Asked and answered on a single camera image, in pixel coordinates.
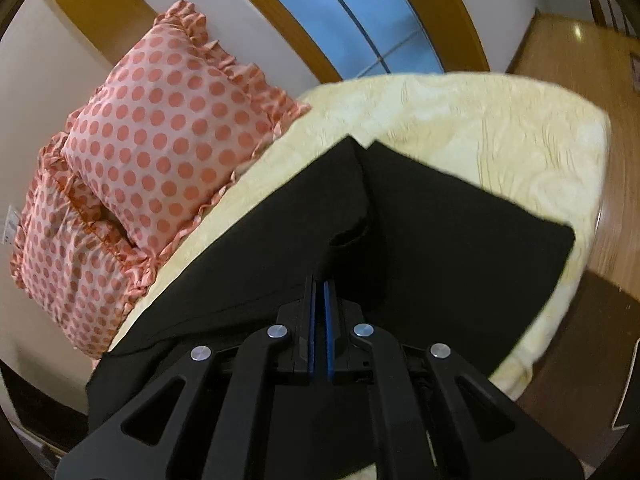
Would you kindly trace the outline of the pink polka dot pillow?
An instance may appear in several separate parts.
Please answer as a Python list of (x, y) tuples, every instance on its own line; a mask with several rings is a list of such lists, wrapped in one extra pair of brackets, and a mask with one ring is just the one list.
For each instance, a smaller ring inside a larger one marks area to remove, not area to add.
[(11, 275), (77, 350), (97, 361), (156, 279), (63, 157), (59, 132), (39, 151), (18, 224)]
[(158, 258), (310, 107), (210, 39), (180, 0), (114, 66), (74, 119), (66, 162)]

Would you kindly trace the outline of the blue glass window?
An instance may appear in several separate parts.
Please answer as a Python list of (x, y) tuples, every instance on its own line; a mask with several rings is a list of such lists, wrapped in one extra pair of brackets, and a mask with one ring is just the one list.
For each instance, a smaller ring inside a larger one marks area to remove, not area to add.
[(343, 79), (444, 69), (408, 0), (278, 0)]

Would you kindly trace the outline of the white wall socket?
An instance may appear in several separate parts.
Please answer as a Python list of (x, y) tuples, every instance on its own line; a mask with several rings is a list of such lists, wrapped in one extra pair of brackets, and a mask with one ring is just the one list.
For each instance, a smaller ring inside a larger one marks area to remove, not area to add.
[(3, 223), (3, 231), (1, 235), (1, 243), (12, 245), (14, 243), (17, 227), (20, 224), (20, 212), (13, 206), (8, 206), (6, 218)]

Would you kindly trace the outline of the pink polka dot pillow rear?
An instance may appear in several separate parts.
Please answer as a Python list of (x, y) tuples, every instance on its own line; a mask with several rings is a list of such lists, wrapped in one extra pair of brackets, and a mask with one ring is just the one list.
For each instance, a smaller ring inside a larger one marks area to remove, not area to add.
[(156, 279), (63, 157), (59, 132), (39, 151), (18, 224), (11, 275), (77, 350), (97, 361)]

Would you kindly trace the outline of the cream patterned bed cover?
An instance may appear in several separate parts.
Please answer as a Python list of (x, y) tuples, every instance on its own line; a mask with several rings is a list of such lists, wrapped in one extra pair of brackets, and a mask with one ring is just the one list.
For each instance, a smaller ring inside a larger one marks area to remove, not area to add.
[(376, 76), (307, 91), (310, 111), (224, 194), (127, 316), (134, 324), (184, 269), (271, 193), (350, 136), (568, 223), (576, 240), (553, 294), (491, 375), (512, 399), (533, 378), (570, 306), (596, 234), (608, 160), (608, 115), (556, 84), (501, 74)]

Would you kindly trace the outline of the black pants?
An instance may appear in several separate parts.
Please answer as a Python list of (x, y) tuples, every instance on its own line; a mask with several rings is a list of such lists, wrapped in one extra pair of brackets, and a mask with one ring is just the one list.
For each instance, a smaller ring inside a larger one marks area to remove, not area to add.
[(87, 386), (96, 428), (184, 352), (224, 350), (330, 281), (402, 344), (449, 344), (485, 375), (544, 307), (570, 226), (402, 156), (341, 140), (199, 254), (107, 353)]

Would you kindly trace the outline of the pink polka dot pillow front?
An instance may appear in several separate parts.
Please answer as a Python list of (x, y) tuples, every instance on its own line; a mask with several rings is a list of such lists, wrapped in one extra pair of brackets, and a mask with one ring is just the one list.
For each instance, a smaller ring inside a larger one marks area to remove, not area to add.
[(114, 66), (74, 119), (66, 162), (158, 258), (310, 107), (210, 39), (180, 0)]

